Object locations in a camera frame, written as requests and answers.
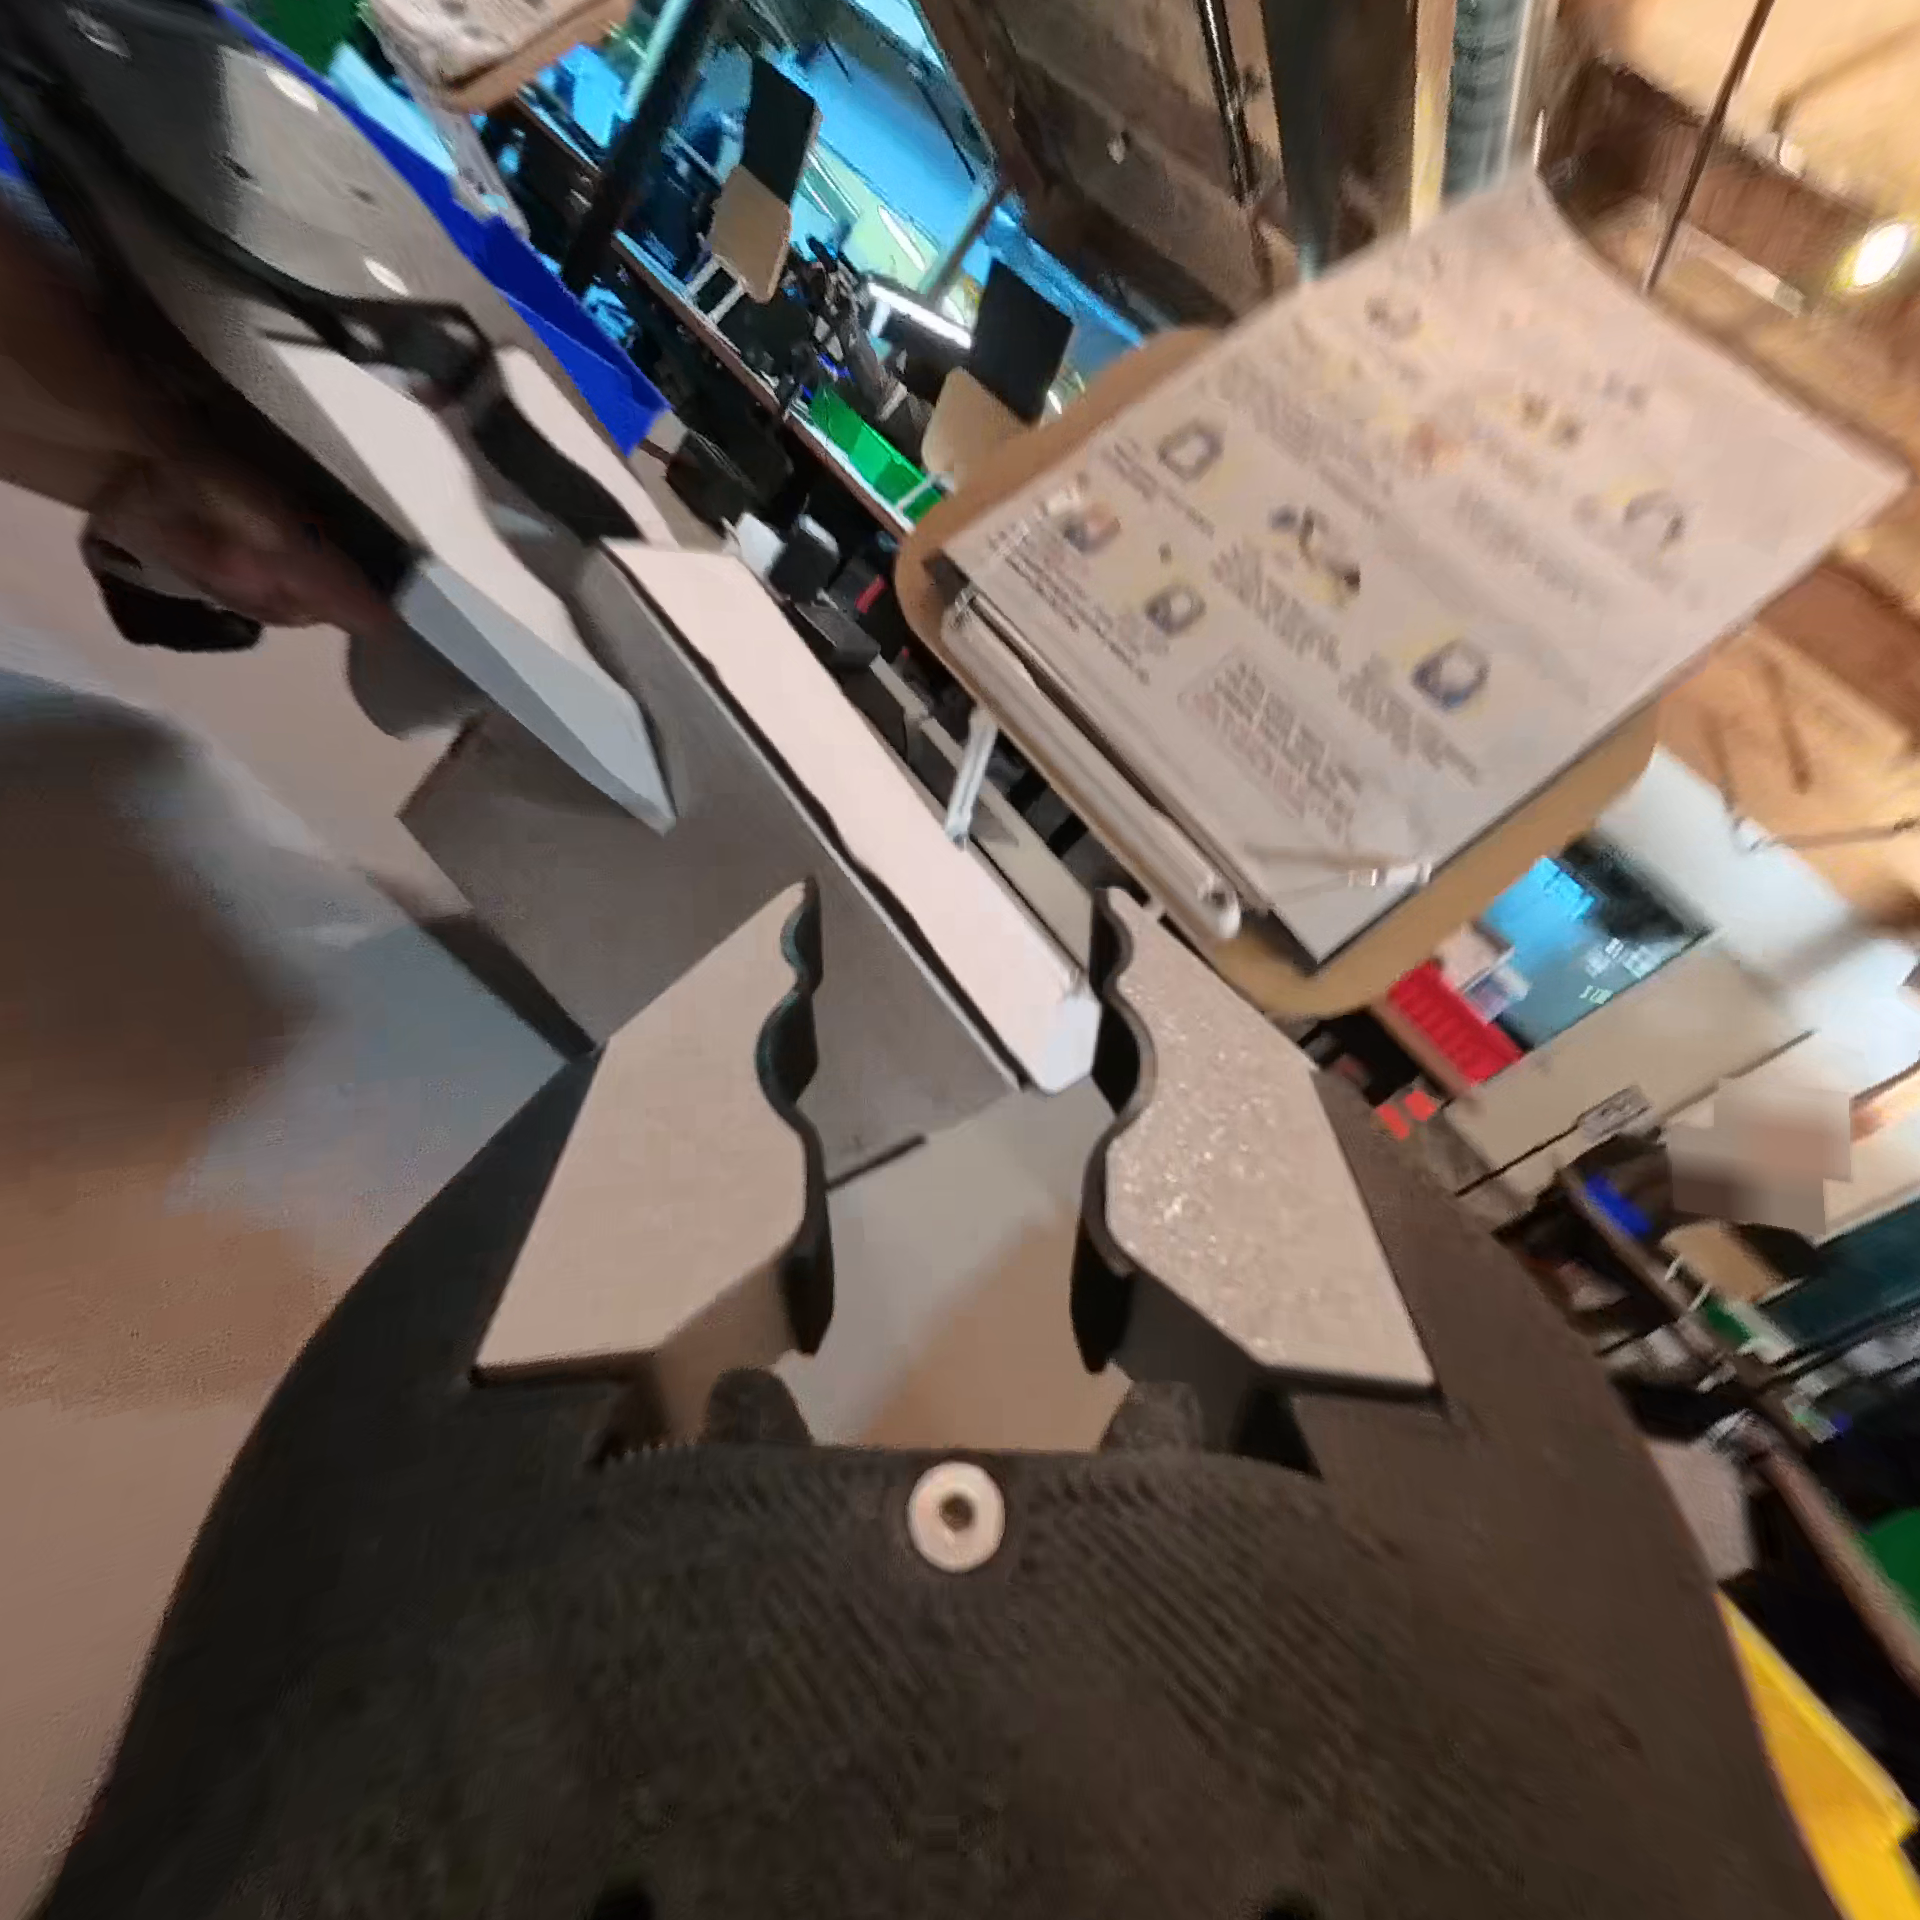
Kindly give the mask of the black monitor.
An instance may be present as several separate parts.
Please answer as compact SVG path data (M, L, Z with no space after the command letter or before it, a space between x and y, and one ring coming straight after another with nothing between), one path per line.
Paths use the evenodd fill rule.
M792 82L779 65L757 56L735 170L759 180L775 201L788 206L799 190L819 121L821 110L812 95Z
M980 288L963 371L1021 426L1033 426L1047 409L1071 332L1070 314L997 259Z

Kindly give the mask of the blue plastic bin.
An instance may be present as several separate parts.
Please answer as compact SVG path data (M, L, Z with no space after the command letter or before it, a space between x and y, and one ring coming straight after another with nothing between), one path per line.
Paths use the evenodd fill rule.
M621 455L631 455L665 414L668 400L639 374L632 359L596 326L588 306L569 292L544 257L510 224L491 214L472 214L456 194L454 175L440 142L425 134L415 110L401 110L398 96L369 82L341 88L329 71L299 58L259 26L247 8L216 4L259 54L277 60L319 96L329 98L380 150L381 159L413 187L454 249L507 299L518 321L539 339L582 399L588 412L607 433Z

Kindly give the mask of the small wooden board stand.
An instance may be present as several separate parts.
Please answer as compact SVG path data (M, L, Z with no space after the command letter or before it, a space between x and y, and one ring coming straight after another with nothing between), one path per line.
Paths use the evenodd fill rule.
M997 449L1020 439L1031 426L1031 419L1001 400L971 369L952 369L924 427L924 471L941 490L957 491Z
M784 275L791 194L777 194L745 163L724 179L708 226L708 266L732 279L732 303L767 304Z

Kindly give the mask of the lit computer screen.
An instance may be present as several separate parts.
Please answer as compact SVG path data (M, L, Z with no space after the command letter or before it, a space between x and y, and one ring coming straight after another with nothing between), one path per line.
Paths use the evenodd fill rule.
M1499 960L1495 1025L1535 1052L1699 947L1710 926L1601 835L1537 858L1477 918Z

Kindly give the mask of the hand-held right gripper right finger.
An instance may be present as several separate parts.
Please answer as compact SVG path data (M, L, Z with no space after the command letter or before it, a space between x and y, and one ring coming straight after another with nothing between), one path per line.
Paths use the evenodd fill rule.
M1070 1274L1087 1374L1191 1391L1199 1425L1291 1395L1432 1407L1440 1385L1319 1072L1123 892L1095 898L1093 1086Z

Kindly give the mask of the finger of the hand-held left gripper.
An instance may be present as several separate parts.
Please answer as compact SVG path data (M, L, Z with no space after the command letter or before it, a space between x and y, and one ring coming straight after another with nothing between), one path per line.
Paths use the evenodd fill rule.
M413 547L392 598L400 622L574 776L670 833L676 811L639 708L511 553L440 419L331 350L272 352L400 508Z
M582 544L678 547L632 468L529 352L499 347L447 404L494 491Z

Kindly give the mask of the grey desk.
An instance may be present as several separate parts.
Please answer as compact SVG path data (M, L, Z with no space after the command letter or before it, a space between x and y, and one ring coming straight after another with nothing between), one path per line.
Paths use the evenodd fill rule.
M125 647L4 491L3 1878L36 1907L262 1404L560 1066L331 631Z

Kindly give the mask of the person's left hand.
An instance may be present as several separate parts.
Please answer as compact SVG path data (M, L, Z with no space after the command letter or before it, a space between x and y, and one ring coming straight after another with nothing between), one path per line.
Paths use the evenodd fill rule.
M81 257L20 201L3 218L4 486L80 512L140 585L265 630L396 633L390 604L120 352Z

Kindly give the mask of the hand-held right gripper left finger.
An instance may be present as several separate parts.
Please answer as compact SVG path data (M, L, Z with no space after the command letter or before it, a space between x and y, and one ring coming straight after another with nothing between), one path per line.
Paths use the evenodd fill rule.
M691 1440L732 1372L831 1327L821 892L784 887L617 1028L477 1342L477 1385L607 1385L614 1431Z

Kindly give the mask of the red plastic bin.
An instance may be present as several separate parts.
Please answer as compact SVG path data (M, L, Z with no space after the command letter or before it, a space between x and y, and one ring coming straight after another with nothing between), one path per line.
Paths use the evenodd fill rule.
M1396 1031L1412 1038L1412 1056L1438 1068L1448 1088L1489 1084L1527 1052L1469 1003L1436 959L1406 971L1377 1010L1389 1014Z

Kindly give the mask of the green plastic bin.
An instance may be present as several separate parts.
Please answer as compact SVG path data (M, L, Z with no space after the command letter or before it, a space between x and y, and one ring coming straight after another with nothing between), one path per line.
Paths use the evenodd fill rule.
M863 422L837 388L819 388L807 399L807 422L901 520L920 522L941 496L937 482Z

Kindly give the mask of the printed instruction sheet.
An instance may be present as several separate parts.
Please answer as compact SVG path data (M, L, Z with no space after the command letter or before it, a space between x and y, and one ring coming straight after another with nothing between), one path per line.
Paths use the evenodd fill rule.
M1511 176L947 536L944 640L1196 937L1317 971L1908 482Z

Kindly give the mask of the white cardboard mailer box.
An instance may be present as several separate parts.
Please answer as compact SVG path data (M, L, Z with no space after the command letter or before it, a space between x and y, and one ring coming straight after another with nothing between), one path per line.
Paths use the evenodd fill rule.
M830 1177L1087 1079L1084 969L947 836L737 561L603 544L579 620L651 730L676 820L632 819L504 718L462 731L400 820L585 1035L808 886L819 1066L799 1107Z

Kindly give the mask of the yellow plastic bin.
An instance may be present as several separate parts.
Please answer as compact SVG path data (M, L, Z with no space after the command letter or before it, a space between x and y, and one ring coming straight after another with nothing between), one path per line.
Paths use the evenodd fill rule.
M1767 1762L1830 1904L1844 1918L1915 1918L1912 1803L1724 1596L1718 1617Z

